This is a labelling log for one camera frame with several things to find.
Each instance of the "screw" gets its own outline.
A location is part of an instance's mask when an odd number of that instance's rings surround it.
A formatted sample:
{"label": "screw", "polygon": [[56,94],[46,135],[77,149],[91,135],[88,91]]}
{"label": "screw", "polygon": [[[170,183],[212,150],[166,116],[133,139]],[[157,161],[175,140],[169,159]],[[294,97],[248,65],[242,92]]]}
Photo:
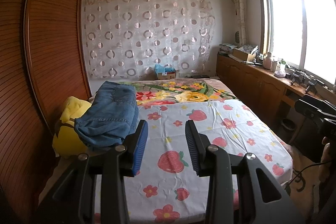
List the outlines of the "screw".
{"label": "screw", "polygon": [[89,157],[89,155],[86,154],[86,153],[81,153],[81,154],[78,155],[79,160],[87,160],[88,157]]}
{"label": "screw", "polygon": [[253,153],[247,153],[246,154],[246,158],[248,160],[254,160],[256,158],[256,156]]}
{"label": "screw", "polygon": [[218,150],[218,147],[216,145],[209,145],[208,150],[211,152],[215,152]]}
{"label": "screw", "polygon": [[118,152],[122,152],[122,151],[125,151],[126,149],[126,146],[125,145],[117,145],[115,147],[115,150],[118,151]]}

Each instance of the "window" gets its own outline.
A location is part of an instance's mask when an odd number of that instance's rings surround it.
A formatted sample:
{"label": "window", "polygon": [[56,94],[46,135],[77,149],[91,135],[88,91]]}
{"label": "window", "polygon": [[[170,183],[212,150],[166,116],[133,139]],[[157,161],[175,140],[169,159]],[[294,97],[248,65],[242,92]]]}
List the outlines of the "window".
{"label": "window", "polygon": [[335,0],[266,0],[264,6],[268,13],[266,50],[327,85],[334,84]]}

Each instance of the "curtain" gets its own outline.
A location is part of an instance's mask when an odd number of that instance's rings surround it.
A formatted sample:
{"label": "curtain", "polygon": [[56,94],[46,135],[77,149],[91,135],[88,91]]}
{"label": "curtain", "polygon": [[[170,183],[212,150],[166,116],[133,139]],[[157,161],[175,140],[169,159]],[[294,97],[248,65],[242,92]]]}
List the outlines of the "curtain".
{"label": "curtain", "polygon": [[239,44],[243,46],[247,44],[247,34],[245,27],[246,20],[246,0],[234,0],[236,7],[236,15],[239,28]]}
{"label": "curtain", "polygon": [[202,73],[215,17],[206,0],[85,0],[89,74],[139,79],[155,64]]}

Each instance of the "wardrobe door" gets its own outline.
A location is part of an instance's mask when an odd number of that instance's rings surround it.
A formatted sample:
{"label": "wardrobe door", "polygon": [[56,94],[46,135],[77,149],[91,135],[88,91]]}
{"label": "wardrobe door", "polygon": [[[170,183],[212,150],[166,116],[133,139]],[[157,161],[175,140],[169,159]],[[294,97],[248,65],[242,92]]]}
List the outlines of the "wardrobe door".
{"label": "wardrobe door", "polygon": [[27,0],[25,44],[35,96],[51,130],[70,95],[90,97],[81,42],[81,0]]}
{"label": "wardrobe door", "polygon": [[0,0],[0,185],[13,210],[28,223],[55,154],[27,79],[24,2]]}

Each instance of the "denim jeans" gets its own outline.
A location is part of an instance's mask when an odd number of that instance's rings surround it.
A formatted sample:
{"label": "denim jeans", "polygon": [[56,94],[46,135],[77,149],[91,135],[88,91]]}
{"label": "denim jeans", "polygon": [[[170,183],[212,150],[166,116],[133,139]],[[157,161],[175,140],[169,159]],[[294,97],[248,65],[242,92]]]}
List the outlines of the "denim jeans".
{"label": "denim jeans", "polygon": [[138,114],[135,87],[106,81],[74,130],[89,148],[105,148],[135,132]]}

